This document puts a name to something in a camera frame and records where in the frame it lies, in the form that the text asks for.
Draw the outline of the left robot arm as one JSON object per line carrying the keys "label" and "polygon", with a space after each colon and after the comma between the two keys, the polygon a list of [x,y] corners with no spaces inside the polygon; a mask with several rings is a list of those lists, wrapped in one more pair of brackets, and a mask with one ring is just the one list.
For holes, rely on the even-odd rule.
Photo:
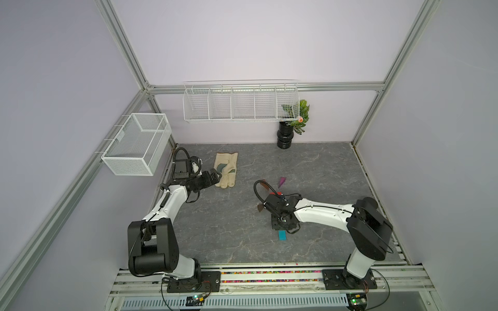
{"label": "left robot arm", "polygon": [[174,221],[190,194],[200,194],[220,182],[222,175],[212,168],[202,171],[202,161],[181,160],[173,164],[171,178],[160,185],[161,197],[142,220],[130,223],[128,235],[128,269],[135,277],[162,273],[175,280],[201,283],[198,260],[180,254]]}

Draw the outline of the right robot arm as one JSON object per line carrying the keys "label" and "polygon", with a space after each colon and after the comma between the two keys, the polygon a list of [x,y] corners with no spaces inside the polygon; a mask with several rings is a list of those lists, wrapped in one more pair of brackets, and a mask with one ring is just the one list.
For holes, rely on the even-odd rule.
{"label": "right robot arm", "polygon": [[355,249],[339,277],[347,288],[365,283],[373,264],[384,261],[388,253],[394,252],[390,246],[393,226],[379,212],[376,200],[371,197],[354,204],[337,205],[315,202],[299,194],[270,193],[258,204],[258,210],[268,211],[276,229],[289,234],[297,233],[303,223],[325,225],[349,233]]}

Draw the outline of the purple triangle block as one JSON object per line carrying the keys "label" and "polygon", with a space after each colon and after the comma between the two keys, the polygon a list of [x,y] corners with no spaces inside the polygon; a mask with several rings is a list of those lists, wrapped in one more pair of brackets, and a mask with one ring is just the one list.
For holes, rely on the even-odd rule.
{"label": "purple triangle block", "polygon": [[286,177],[281,177],[278,183],[278,188],[281,188],[285,182],[286,182]]}

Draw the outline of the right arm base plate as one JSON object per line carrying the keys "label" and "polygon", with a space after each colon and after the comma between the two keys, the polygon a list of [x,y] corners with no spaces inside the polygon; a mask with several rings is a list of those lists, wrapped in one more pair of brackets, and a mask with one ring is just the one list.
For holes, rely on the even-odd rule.
{"label": "right arm base plate", "polygon": [[323,282],[326,290],[375,290],[377,283],[372,269],[366,276],[359,279],[346,270],[322,270]]}

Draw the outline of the short teal block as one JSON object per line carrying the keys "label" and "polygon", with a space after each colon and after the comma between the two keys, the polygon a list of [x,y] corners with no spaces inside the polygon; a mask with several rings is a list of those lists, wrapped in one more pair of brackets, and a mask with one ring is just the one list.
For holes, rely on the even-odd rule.
{"label": "short teal block", "polygon": [[278,231],[278,238],[280,241],[286,241],[286,239],[287,239],[286,231],[279,230]]}

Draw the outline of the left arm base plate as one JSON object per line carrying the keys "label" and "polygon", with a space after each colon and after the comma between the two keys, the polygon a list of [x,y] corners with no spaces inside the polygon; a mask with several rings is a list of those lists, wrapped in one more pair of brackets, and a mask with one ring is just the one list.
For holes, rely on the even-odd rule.
{"label": "left arm base plate", "polygon": [[201,272],[200,277],[168,282],[168,293],[219,292],[221,286],[220,272]]}

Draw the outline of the reddish brown triangle block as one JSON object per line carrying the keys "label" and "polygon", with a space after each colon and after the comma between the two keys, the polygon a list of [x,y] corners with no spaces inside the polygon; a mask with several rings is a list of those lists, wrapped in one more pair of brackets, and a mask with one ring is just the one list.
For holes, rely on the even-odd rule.
{"label": "reddish brown triangle block", "polygon": [[261,184],[262,184],[262,186],[263,186],[266,190],[269,190],[269,186],[268,186],[268,183],[266,182],[266,180],[262,180]]}

